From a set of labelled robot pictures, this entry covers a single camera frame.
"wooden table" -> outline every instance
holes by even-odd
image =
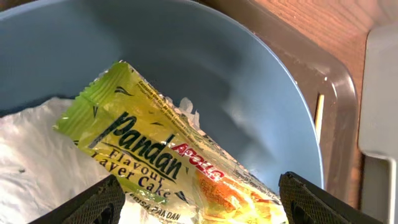
[[[256,1],[342,61],[361,104],[366,37],[373,27],[398,20],[398,1]],[[355,208],[360,204],[362,170],[357,132],[349,193],[349,204]]]

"leaf graphic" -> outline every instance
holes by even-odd
[[[95,116],[97,116],[97,111],[98,111],[98,107],[93,106],[94,118],[95,118]]]
[[[151,123],[151,124],[163,126],[163,124],[160,124],[159,122],[153,122],[153,123]]]
[[[132,94],[130,94],[127,90],[125,90],[123,87],[121,87],[121,86],[118,86],[118,87],[116,87],[116,89],[115,89],[115,91],[114,91],[115,93],[123,93],[123,94],[125,94],[125,95],[127,95],[127,96],[133,96]]]
[[[181,200],[183,200],[184,202],[186,202],[187,204],[189,204],[189,203],[187,202],[187,199],[185,198],[185,195],[184,195],[184,193],[183,193],[182,191],[175,192],[174,194],[175,194],[178,198],[180,198]]]

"plastic wrapper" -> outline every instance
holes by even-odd
[[[125,62],[85,88],[56,128],[163,223],[287,220],[273,192]]]

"wooden surface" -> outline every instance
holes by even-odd
[[[256,1],[342,61],[353,76],[360,105],[366,37],[373,27],[398,20],[398,1]],[[355,208],[359,208],[362,169],[357,132],[349,193],[349,204]]]

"light blue bowl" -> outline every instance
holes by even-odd
[[[126,60],[278,192],[294,171],[323,187],[320,149],[286,68],[231,18],[183,0],[41,0],[0,13],[0,112],[73,97]]]

